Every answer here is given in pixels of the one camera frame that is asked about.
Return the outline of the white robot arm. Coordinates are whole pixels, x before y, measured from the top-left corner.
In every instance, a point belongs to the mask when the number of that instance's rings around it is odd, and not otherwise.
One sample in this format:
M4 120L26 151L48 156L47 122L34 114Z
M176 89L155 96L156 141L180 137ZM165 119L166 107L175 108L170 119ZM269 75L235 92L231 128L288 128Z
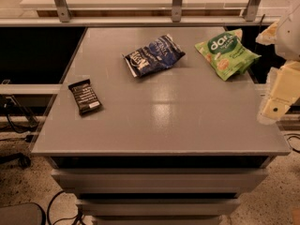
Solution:
M257 119L264 125L276 123L300 98L300 3L294 2L278 22L257 37L262 45L275 45L276 55L286 60L267 75L264 97Z

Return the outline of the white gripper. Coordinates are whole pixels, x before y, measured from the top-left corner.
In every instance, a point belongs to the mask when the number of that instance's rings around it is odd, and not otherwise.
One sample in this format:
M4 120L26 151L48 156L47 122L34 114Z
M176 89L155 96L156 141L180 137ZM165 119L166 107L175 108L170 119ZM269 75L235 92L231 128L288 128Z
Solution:
M263 125L275 124L299 98L300 62L290 60L276 71L270 98L262 99L257 121Z

